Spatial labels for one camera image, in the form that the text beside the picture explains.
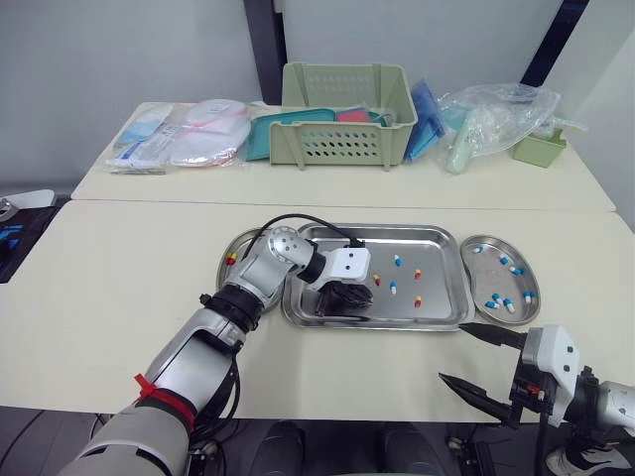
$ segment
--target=stainless steel tray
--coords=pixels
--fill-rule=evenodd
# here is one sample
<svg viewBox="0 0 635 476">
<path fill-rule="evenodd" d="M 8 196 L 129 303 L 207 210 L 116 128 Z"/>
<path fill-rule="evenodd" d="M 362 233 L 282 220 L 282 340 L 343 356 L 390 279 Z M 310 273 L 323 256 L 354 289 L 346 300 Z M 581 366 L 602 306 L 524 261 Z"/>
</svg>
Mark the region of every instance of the stainless steel tray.
<svg viewBox="0 0 635 476">
<path fill-rule="evenodd" d="M 473 319 L 474 303 L 467 276 L 452 236 L 436 226 L 419 225 L 339 225 L 364 240 L 371 254 L 365 285 L 373 293 L 373 304 L 357 315 L 318 316 L 318 293 L 309 291 L 295 277 L 285 281 L 283 313 L 303 327 L 345 327 L 369 329 L 456 330 Z M 347 243 L 321 225 L 310 224 L 300 230 L 304 238 L 329 251 Z M 396 266 L 395 255 L 401 258 Z M 422 276 L 415 280 L 415 271 Z M 373 275 L 379 275 L 376 286 Z M 397 284 L 393 296 L 390 283 Z M 422 305 L 415 307 L 417 296 Z"/>
<path fill-rule="evenodd" d="M 481 246 L 482 252 L 474 253 Z M 536 318 L 541 303 L 538 282 L 529 263 L 516 248 L 499 238 L 477 235 L 463 241 L 460 254 L 469 274 L 472 296 L 480 314 L 507 325 L 522 325 Z M 500 263 L 501 254 L 509 260 L 505 265 Z M 509 268 L 512 266 L 522 269 L 523 274 L 515 276 L 510 273 Z M 525 303 L 525 292 L 534 294 L 529 303 Z M 493 301 L 494 293 L 500 294 L 502 298 L 510 298 L 514 312 L 510 312 L 504 305 L 495 309 L 486 307 L 486 302 Z"/>
<path fill-rule="evenodd" d="M 245 250 L 247 249 L 249 242 L 254 236 L 256 236 L 256 233 L 258 233 L 258 228 L 245 231 L 244 233 L 241 233 L 236 238 L 234 238 L 231 243 L 229 243 L 229 246 L 227 246 L 227 249 L 220 257 L 220 264 L 218 265 L 218 273 L 216 274 L 216 288 L 218 290 L 222 288 L 222 285 L 225 283 L 225 280 L 227 279 L 227 276 L 231 271 L 231 266 L 227 265 L 227 256 L 229 256 L 231 253 L 236 253 L 236 261 L 242 260 L 242 256 L 245 254 Z M 283 286 L 280 285 L 280 287 L 276 291 L 276 294 L 274 295 L 273 300 L 267 307 L 265 307 L 265 312 L 273 309 L 276 305 L 278 305 L 278 302 L 280 302 L 280 298 L 282 297 L 282 289 Z"/>
</svg>

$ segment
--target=sneaker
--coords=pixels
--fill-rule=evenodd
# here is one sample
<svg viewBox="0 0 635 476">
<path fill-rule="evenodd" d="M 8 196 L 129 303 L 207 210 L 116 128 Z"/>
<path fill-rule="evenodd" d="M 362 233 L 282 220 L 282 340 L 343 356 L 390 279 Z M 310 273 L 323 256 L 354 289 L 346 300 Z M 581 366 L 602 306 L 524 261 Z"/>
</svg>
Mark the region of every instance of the sneaker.
<svg viewBox="0 0 635 476">
<path fill-rule="evenodd" d="M 556 476 L 589 476 L 607 468 L 632 469 L 615 448 L 590 448 L 582 452 L 574 448 L 559 448 L 547 456 L 546 463 Z"/>
</svg>

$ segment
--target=green plastic basket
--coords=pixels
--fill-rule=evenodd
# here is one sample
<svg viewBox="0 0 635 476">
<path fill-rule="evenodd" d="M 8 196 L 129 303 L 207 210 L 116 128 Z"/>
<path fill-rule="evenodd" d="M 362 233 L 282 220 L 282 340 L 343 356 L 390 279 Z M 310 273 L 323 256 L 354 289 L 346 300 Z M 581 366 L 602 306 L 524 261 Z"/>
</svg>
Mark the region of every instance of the green plastic basket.
<svg viewBox="0 0 635 476">
<path fill-rule="evenodd" d="M 391 111 L 390 127 L 365 122 L 273 123 L 271 163 L 329 166 L 391 166 L 402 163 L 417 122 L 406 74 L 388 64 L 327 65 L 292 62 L 283 72 L 283 110 L 365 105 Z"/>
</svg>

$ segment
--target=white wall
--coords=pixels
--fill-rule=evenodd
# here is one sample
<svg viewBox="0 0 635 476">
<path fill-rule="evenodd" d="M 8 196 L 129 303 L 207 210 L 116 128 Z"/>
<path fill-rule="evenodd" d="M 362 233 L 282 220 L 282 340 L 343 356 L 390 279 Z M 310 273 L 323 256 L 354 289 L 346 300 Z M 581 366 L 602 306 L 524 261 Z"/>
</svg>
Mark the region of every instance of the white wall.
<svg viewBox="0 0 635 476">
<path fill-rule="evenodd" d="M 614 57 L 573 118 L 587 134 L 568 138 L 635 230 L 635 34 Z"/>
<path fill-rule="evenodd" d="M 238 0 L 0 2 L 0 194 L 70 191 L 143 101 L 260 99 Z"/>
<path fill-rule="evenodd" d="M 385 62 L 435 95 L 517 82 L 560 8 L 554 0 L 283 0 L 289 61 Z"/>
<path fill-rule="evenodd" d="M 567 138 L 635 230 L 635 2 L 591 0 L 545 85 L 590 130 Z"/>
</svg>

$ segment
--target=green container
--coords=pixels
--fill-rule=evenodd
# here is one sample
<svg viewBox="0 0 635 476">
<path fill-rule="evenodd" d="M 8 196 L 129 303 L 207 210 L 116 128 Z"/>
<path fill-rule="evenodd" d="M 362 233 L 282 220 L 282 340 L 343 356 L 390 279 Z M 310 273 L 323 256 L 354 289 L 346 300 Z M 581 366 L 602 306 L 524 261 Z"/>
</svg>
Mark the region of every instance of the green container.
<svg viewBox="0 0 635 476">
<path fill-rule="evenodd" d="M 563 139 L 562 133 L 562 129 L 556 129 L 549 139 L 527 136 L 514 148 L 514 159 L 547 168 L 567 146 L 567 140 Z"/>
<path fill-rule="evenodd" d="M 404 160 L 417 111 L 406 74 L 388 64 L 327 65 L 292 62 L 285 65 L 283 111 L 364 105 L 373 112 L 392 112 L 390 127 L 365 122 L 273 123 L 271 163 L 383 166 L 390 170 Z"/>
</svg>

